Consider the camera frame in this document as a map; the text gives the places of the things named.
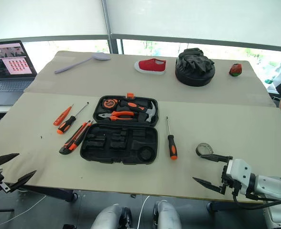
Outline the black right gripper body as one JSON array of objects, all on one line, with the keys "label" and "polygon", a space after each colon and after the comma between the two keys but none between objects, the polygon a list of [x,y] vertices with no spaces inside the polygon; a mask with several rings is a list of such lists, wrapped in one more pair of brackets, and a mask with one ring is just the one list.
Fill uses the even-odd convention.
[{"label": "black right gripper body", "polygon": [[230,164],[227,164],[223,167],[223,172],[221,176],[222,186],[220,193],[225,194],[226,188],[233,188],[232,193],[237,196],[239,191],[241,190],[241,183],[239,181],[234,180],[231,175],[227,174],[227,171],[230,169]]}]

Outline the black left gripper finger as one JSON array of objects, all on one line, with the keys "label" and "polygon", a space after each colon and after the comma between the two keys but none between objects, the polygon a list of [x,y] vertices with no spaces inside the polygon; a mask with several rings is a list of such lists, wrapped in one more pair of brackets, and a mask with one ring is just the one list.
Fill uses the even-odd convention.
[{"label": "black left gripper finger", "polygon": [[4,189],[5,192],[13,192],[15,191],[16,189],[20,188],[21,186],[23,186],[24,184],[26,184],[32,177],[33,175],[36,173],[36,170],[30,172],[30,173],[27,173],[26,175],[20,177],[16,183],[14,184],[10,184],[10,185],[7,185],[6,184],[6,187]]},{"label": "black left gripper finger", "polygon": [[3,165],[5,163],[9,162],[10,160],[12,160],[13,158],[15,158],[18,155],[19,155],[19,153],[12,153],[12,154],[8,154],[8,155],[0,156],[0,165]]}]

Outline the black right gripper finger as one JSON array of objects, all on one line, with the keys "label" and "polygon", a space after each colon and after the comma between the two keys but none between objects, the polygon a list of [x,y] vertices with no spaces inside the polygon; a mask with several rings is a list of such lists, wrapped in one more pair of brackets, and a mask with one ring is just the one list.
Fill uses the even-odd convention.
[{"label": "black right gripper finger", "polygon": [[210,189],[210,190],[215,191],[220,194],[225,194],[226,187],[227,187],[225,184],[223,184],[221,186],[215,186],[215,185],[211,184],[211,182],[208,182],[208,181],[200,179],[200,178],[193,177],[193,179],[207,189]]},{"label": "black right gripper finger", "polygon": [[233,159],[232,156],[221,156],[216,154],[206,154],[206,155],[201,155],[200,157],[214,162],[225,162],[225,163],[228,163],[230,160]]}]

